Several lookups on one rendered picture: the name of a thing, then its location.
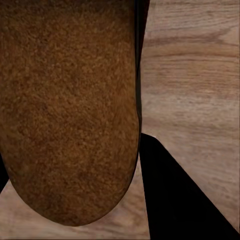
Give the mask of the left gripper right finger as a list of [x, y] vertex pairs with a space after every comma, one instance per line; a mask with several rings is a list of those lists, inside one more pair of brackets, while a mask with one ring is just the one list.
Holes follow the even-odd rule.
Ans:
[[240, 240], [155, 137], [141, 133], [139, 155], [150, 240]]

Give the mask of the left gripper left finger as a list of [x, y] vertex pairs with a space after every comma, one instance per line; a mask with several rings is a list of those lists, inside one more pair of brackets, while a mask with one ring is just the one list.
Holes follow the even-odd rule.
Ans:
[[0, 193], [2, 192], [3, 188], [5, 187], [6, 183], [9, 180], [9, 176], [7, 174], [6, 168], [4, 166], [2, 156], [0, 153]]

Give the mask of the sandal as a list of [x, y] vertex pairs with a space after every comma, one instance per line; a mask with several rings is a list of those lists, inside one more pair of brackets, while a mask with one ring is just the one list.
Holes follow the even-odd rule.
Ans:
[[42, 217], [83, 226], [129, 189], [150, 0], [0, 0], [0, 154]]

